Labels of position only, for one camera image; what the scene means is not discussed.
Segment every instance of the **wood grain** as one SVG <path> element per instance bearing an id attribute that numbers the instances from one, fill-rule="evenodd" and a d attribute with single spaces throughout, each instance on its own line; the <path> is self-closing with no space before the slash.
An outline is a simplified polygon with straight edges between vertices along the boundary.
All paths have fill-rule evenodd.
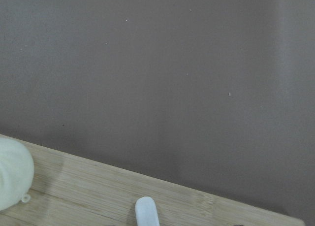
<path id="1" fill-rule="evenodd" d="M 136 226 L 134 206 L 142 196 L 155 200 L 161 226 L 304 225 L 299 219 L 20 142 L 35 163 L 32 199 L 2 211 L 0 225 Z"/>

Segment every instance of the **gray wall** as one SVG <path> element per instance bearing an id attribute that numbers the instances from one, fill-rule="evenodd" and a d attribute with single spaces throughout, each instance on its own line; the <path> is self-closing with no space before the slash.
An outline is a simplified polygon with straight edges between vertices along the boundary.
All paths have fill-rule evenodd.
<path id="1" fill-rule="evenodd" d="M 314 1 L 0 0 L 0 133 L 314 226 Z"/>

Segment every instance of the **white rounded tip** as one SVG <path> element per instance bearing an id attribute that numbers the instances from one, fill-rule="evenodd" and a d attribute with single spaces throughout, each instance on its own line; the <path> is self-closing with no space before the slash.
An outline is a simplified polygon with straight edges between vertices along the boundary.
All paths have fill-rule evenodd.
<path id="1" fill-rule="evenodd" d="M 159 226 L 157 207 L 151 197 L 138 199 L 135 208 L 138 226 Z"/>

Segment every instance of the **bamboo cutting board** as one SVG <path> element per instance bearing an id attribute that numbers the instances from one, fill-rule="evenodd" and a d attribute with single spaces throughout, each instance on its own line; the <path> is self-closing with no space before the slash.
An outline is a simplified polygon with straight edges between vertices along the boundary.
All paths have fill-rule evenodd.
<path id="1" fill-rule="evenodd" d="M 143 196 L 155 200 L 161 226 L 304 225 L 299 219 L 20 142 L 35 163 L 32 199 L 0 212 L 1 226 L 136 226 L 134 206 Z"/>

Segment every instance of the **white mesh ball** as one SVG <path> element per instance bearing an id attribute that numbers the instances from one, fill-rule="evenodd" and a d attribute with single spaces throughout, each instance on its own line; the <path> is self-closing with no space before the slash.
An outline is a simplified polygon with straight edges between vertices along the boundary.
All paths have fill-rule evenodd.
<path id="1" fill-rule="evenodd" d="M 34 177 L 34 162 L 18 141 L 0 137 L 0 211 L 20 200 L 28 202 Z"/>

